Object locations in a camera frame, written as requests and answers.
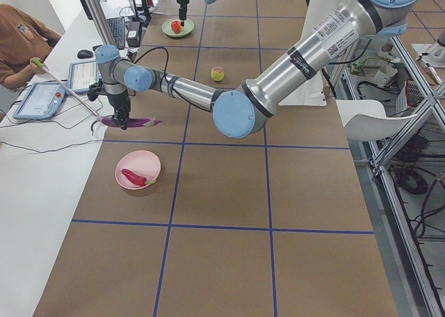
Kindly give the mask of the purple eggplant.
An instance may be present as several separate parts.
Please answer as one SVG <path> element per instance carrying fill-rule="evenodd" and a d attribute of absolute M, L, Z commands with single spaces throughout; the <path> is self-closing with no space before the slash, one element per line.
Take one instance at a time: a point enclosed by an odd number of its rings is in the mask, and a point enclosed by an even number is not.
<path fill-rule="evenodd" d="M 113 117 L 103 117 L 100 122 L 108 127 L 118 127 L 115 123 Z M 158 120 L 153 117 L 143 117 L 143 118 L 128 118 L 127 128 L 133 127 L 150 127 L 162 123 L 162 120 Z"/>

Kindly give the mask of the red orange pomegranate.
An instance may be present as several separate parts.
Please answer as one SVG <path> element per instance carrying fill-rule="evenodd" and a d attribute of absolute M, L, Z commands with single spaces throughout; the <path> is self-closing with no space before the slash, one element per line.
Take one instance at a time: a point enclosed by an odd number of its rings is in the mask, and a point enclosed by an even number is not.
<path fill-rule="evenodd" d="M 170 28 L 174 34 L 179 34 L 183 30 L 183 25 L 179 20 L 171 21 Z"/>

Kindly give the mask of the red chili pepper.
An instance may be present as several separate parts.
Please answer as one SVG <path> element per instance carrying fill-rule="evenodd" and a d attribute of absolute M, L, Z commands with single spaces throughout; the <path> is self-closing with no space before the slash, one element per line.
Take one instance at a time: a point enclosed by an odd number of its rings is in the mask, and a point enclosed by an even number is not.
<path fill-rule="evenodd" d="M 121 173 L 134 185 L 144 187 L 154 184 L 156 180 L 149 181 L 148 178 L 140 176 L 129 169 L 122 169 Z"/>

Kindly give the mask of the peach with brown stem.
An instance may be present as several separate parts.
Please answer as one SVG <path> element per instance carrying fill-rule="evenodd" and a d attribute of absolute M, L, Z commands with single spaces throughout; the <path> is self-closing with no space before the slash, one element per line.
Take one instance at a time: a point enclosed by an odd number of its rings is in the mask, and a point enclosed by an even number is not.
<path fill-rule="evenodd" d="M 221 82 L 225 78 L 225 72 L 222 67 L 211 68 L 211 79 L 215 82 Z"/>

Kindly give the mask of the light green plate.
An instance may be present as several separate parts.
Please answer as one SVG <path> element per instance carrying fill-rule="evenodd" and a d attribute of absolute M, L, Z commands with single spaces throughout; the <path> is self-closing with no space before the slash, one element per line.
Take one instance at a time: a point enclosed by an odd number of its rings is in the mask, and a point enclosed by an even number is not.
<path fill-rule="evenodd" d="M 161 29 L 164 34 L 171 38 L 182 38 L 193 32 L 195 24 L 192 20 L 186 19 L 182 23 L 179 19 L 169 19 L 165 21 Z"/>

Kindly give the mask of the far teach pendant tablet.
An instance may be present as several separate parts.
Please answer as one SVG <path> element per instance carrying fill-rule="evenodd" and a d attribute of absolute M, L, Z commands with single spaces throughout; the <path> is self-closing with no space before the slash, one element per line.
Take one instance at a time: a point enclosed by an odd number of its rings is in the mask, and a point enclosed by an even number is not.
<path fill-rule="evenodd" d="M 87 93 L 89 87 L 98 82 L 99 69 L 95 60 L 71 63 L 68 70 L 67 86 L 77 94 Z"/>

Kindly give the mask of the teach pendant tablet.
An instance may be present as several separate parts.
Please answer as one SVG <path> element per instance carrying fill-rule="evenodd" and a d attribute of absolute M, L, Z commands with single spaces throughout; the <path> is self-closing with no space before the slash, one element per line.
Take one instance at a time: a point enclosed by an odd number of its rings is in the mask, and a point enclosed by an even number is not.
<path fill-rule="evenodd" d="M 67 86 L 77 94 L 87 93 L 89 87 L 98 82 L 99 69 L 95 60 L 71 63 L 68 70 Z"/>
<path fill-rule="evenodd" d="M 65 98 L 58 83 L 34 83 L 13 114 L 16 120 L 42 120 L 54 116 Z"/>

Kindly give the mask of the pink plate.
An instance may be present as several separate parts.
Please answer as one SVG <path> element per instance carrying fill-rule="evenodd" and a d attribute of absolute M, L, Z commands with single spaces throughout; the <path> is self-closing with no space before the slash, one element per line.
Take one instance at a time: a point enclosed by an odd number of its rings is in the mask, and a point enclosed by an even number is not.
<path fill-rule="evenodd" d="M 161 171 L 161 162 L 158 156 L 147 150 L 136 150 L 123 156 L 115 167 L 115 180 L 117 183 L 129 190 L 140 190 L 142 188 L 132 184 L 122 173 L 122 169 L 129 169 L 140 176 L 148 178 L 149 181 L 157 180 Z"/>

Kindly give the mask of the black computer mouse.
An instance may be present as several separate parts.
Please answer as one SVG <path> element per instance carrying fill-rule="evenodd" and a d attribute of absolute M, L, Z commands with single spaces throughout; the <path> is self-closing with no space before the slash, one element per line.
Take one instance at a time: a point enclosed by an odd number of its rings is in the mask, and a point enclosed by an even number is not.
<path fill-rule="evenodd" d="M 94 53 L 91 50 L 81 49 L 77 52 L 76 56 L 78 59 L 87 59 L 92 58 Z"/>

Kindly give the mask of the black keyboard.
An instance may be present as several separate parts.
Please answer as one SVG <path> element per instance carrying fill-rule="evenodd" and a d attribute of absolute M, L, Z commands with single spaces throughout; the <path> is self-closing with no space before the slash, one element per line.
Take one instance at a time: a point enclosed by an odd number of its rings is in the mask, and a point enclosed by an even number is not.
<path fill-rule="evenodd" d="M 122 17 L 112 17 L 106 19 L 106 23 L 111 31 L 115 46 L 118 49 L 124 49 L 126 47 L 124 19 Z"/>

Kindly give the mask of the near teach pendant tablet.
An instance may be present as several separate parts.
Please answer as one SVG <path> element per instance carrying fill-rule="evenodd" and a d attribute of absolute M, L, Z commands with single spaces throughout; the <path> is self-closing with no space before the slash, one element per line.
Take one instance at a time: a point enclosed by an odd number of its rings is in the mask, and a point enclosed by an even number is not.
<path fill-rule="evenodd" d="M 65 98 L 58 83 L 34 83 L 13 114 L 16 120 L 42 120 L 54 116 Z"/>

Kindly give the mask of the metal reacher stick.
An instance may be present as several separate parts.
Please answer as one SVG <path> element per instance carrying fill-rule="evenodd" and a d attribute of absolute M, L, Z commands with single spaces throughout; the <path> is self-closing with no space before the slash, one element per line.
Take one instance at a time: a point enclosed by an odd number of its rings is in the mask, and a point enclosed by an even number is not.
<path fill-rule="evenodd" d="M 56 83 L 58 83 L 59 85 L 61 85 L 66 92 L 68 92 L 71 96 L 73 96 L 81 105 L 83 105 L 88 111 L 90 111 L 90 113 L 95 117 L 94 122 L 90 125 L 90 130 L 91 130 L 91 134 L 94 135 L 95 133 L 95 125 L 98 122 L 102 122 L 103 117 L 93 108 L 91 107 L 89 104 L 87 104 L 84 100 L 82 100 L 82 98 L 80 98 L 80 96 L 78 96 L 75 91 L 73 91 L 72 89 L 70 89 L 69 87 L 67 87 L 65 85 L 65 83 L 63 81 L 61 81 L 53 72 L 51 72 L 49 70 L 49 68 L 40 61 L 40 59 L 38 58 L 32 58 L 31 59 L 32 63 L 35 64 L 37 67 L 39 67 L 40 69 L 42 69 L 46 74 L 48 74 Z"/>

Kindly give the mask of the seated person brown shirt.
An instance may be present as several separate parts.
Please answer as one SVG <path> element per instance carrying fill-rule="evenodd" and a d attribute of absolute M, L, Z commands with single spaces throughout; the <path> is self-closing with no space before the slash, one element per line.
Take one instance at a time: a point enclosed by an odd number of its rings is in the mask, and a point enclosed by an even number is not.
<path fill-rule="evenodd" d="M 1 85 L 9 90 L 25 86 L 45 71 L 44 62 L 61 35 L 9 4 L 1 4 Z"/>

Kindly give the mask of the aluminium frame post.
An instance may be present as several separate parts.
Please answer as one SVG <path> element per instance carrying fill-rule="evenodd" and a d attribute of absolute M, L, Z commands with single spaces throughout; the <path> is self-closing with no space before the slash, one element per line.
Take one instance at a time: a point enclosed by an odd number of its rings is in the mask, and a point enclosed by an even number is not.
<path fill-rule="evenodd" d="M 92 15 L 92 20 L 97 29 L 97 32 L 104 45 L 115 46 L 115 40 L 113 34 L 108 27 L 104 11 L 102 10 L 102 5 L 100 0 L 85 0 L 88 10 Z"/>

